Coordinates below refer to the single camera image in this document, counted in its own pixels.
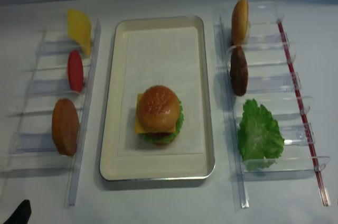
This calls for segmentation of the brown meat patty upright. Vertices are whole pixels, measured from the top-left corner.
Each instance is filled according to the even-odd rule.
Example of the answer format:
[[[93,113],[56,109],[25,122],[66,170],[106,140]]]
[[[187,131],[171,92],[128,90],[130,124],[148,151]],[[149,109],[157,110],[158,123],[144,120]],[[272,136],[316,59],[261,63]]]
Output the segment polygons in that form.
[[[243,96],[248,85],[248,66],[241,46],[234,48],[231,56],[230,79],[234,93]]]

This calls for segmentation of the yellow cheese slice upright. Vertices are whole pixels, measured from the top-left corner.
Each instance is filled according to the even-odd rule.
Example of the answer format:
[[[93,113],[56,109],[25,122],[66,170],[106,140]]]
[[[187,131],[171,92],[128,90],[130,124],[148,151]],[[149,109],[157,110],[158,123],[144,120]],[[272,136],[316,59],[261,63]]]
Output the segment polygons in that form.
[[[88,16],[69,9],[67,14],[68,37],[77,42],[86,56],[91,55],[91,22]]]

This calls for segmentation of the sesame bun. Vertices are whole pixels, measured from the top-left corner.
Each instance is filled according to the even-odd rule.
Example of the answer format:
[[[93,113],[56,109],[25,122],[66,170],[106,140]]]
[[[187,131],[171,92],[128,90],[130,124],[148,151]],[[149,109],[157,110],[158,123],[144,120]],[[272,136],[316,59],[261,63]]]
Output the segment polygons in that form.
[[[231,40],[234,45],[241,45],[249,33],[249,5],[247,0],[239,0],[232,12]]]
[[[155,85],[145,90],[136,112],[145,130],[152,133],[167,131],[179,118],[179,99],[169,87]]]

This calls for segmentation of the cream metal tray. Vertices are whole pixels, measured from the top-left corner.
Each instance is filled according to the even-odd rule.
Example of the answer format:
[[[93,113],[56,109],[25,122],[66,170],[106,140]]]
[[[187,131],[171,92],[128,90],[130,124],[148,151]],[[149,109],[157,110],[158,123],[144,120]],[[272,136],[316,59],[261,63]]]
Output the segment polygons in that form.
[[[204,118],[202,153],[119,156],[119,128],[123,100],[128,33],[193,27],[198,32],[201,92]],[[208,71],[203,21],[197,16],[153,18],[120,22],[115,31],[105,126],[103,129],[99,171],[107,181],[130,180],[203,180],[215,166]]]

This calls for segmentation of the clear acrylic rack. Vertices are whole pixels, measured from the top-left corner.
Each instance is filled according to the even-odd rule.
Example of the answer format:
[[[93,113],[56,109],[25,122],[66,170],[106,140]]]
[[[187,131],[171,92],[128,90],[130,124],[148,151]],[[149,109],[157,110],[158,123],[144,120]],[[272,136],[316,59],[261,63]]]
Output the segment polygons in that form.
[[[101,24],[89,48],[66,19],[1,31],[1,198],[76,202]]]
[[[298,180],[314,177],[322,204],[328,207],[330,196],[322,173],[330,158],[318,155],[308,113],[312,98],[301,94],[301,81],[294,63],[297,44],[288,39],[283,24],[284,14],[276,2],[251,2],[249,33],[241,45],[231,40],[231,19],[234,5],[216,10],[215,37],[220,49],[219,69],[222,78],[224,116],[227,122],[230,180],[239,206],[249,206],[249,181]],[[230,79],[231,56],[241,46],[248,66],[247,91],[237,96]],[[243,161],[238,150],[237,132],[243,105],[255,99],[278,121],[284,138],[279,158]]]

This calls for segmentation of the clear acrylic rack right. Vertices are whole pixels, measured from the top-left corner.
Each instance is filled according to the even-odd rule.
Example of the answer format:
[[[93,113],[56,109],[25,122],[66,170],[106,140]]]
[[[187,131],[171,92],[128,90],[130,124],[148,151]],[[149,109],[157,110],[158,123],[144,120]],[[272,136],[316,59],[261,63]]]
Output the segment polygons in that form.
[[[251,2],[249,33],[241,45],[231,40],[231,19],[234,5],[216,10],[215,37],[220,49],[219,69],[222,78],[224,116],[227,122],[230,180],[239,206],[249,206],[249,181],[298,180],[314,177],[322,204],[328,207],[330,196],[322,173],[330,158],[318,155],[308,113],[312,98],[301,94],[301,81],[294,63],[297,44],[288,39],[283,24],[284,14],[276,2]],[[241,46],[248,66],[247,91],[237,96],[230,79],[231,56]],[[279,158],[243,161],[238,150],[237,132],[243,105],[255,99],[278,121],[284,138]]]

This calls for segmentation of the orange cheese slice on stack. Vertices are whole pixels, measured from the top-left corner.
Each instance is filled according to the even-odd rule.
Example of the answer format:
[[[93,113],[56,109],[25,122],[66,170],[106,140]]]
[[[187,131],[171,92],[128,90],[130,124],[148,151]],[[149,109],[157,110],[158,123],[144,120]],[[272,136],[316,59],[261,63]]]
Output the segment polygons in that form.
[[[137,105],[141,99],[141,97],[143,96],[143,94],[137,94]],[[139,122],[139,119],[138,119],[138,115],[137,115],[137,112],[136,112],[136,115],[135,115],[135,126],[134,126],[134,131],[135,131],[135,134],[147,134],[147,133],[152,133],[152,132],[149,132],[147,130],[145,130],[143,128],[143,126],[141,125],[141,123]],[[161,133],[174,133],[176,131],[176,125],[174,125],[171,129],[167,130],[167,131],[164,131],[162,130]]]

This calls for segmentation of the sesame top bun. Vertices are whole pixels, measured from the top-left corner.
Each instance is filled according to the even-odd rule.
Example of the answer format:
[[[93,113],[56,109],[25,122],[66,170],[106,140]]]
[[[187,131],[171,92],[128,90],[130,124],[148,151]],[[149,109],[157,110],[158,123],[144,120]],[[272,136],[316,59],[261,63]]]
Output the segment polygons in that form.
[[[179,118],[179,99],[169,87],[155,85],[145,90],[136,112],[145,130],[152,133],[167,131]]]

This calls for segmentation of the green lettuce leaf upright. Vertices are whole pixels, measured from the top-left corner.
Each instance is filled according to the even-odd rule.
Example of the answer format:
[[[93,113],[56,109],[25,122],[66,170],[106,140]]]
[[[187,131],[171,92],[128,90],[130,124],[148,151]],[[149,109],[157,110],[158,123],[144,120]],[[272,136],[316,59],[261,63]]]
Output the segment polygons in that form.
[[[279,158],[284,150],[278,121],[255,99],[247,99],[243,105],[237,137],[243,161]]]

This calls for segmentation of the green lettuce under cheese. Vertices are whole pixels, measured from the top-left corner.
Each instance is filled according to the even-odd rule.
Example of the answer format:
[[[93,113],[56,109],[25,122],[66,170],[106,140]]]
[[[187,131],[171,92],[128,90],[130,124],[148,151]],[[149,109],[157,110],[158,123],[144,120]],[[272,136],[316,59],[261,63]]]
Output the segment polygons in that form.
[[[179,99],[179,105],[180,105],[180,115],[176,122],[176,125],[175,125],[176,128],[173,133],[145,133],[145,134],[139,134],[139,137],[148,143],[152,143],[158,146],[168,145],[172,141],[174,141],[175,138],[180,133],[180,130],[184,122],[183,107],[182,107],[182,102],[180,99]]]

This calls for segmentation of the clear acrylic rack left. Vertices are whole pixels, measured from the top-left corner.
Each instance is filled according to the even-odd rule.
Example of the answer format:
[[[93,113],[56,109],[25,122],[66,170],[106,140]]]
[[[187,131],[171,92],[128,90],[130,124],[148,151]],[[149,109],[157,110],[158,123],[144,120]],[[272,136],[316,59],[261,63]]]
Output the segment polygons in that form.
[[[101,24],[89,48],[66,19],[1,31],[1,198],[76,202]]]

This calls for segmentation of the sesame bun right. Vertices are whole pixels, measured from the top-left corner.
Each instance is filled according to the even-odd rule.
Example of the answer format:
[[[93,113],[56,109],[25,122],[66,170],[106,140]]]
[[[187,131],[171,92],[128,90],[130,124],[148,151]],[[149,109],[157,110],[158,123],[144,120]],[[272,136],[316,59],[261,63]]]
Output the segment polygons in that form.
[[[234,45],[241,45],[249,33],[249,5],[247,0],[239,0],[232,12],[231,40]]]

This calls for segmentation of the red tomato slice upright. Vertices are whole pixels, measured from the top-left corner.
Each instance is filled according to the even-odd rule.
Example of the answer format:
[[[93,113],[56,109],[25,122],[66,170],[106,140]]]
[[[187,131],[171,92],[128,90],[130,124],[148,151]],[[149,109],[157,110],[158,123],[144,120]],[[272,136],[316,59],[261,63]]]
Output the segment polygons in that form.
[[[67,63],[68,81],[71,90],[81,92],[83,88],[83,65],[78,50],[70,52]]]

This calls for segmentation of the white paper tray liner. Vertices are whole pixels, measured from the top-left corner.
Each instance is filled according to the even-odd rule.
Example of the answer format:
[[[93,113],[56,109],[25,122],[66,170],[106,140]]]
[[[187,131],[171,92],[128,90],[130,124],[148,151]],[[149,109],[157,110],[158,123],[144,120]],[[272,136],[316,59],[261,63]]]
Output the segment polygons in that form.
[[[183,106],[184,121],[166,146],[146,142],[134,133],[137,95],[153,85],[172,89]],[[198,32],[193,27],[128,33],[119,156],[192,154],[204,148]]]

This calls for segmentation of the brown bottom bun upright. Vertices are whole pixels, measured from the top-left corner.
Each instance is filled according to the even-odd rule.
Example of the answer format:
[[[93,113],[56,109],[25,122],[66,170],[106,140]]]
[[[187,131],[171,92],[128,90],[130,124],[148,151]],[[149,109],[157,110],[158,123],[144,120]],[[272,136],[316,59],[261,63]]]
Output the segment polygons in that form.
[[[74,156],[77,150],[79,117],[70,99],[59,99],[52,114],[52,140],[62,155]]]

